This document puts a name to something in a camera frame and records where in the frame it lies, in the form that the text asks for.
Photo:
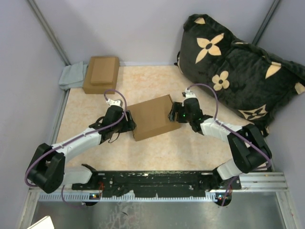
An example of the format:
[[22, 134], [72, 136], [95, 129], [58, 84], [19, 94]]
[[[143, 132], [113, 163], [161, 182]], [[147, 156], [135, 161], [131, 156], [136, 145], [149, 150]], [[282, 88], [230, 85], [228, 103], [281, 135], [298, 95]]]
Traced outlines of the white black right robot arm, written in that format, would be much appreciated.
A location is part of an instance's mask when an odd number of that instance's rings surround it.
[[173, 102], [168, 115], [171, 122], [188, 123], [196, 133], [212, 136], [227, 143], [232, 159], [213, 170], [213, 185], [223, 189], [229, 179], [247, 174], [264, 163], [270, 163], [272, 153], [259, 129], [253, 125], [230, 125], [203, 114], [196, 98]]

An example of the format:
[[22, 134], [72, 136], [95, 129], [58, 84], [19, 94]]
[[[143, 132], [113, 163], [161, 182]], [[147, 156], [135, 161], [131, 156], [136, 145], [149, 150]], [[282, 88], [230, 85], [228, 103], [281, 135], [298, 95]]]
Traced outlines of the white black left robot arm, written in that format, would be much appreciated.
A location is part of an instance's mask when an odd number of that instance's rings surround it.
[[93, 168], [85, 165], [66, 167], [66, 164], [90, 148], [109, 142], [114, 134], [129, 132], [135, 127], [129, 110], [111, 105], [105, 116], [80, 134], [51, 146], [40, 144], [25, 173], [25, 182], [31, 187], [41, 188], [47, 194], [63, 185], [80, 184], [94, 189], [98, 186], [99, 178], [93, 174]]

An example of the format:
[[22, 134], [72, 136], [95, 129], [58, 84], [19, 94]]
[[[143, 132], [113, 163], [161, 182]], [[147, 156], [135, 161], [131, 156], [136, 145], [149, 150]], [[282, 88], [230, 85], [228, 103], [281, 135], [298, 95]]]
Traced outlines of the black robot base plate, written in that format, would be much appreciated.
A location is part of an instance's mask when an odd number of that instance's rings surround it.
[[217, 183], [212, 171], [93, 171], [86, 184], [72, 184], [72, 189], [100, 190], [105, 198], [130, 191], [137, 198], [188, 198], [225, 190], [229, 182]]

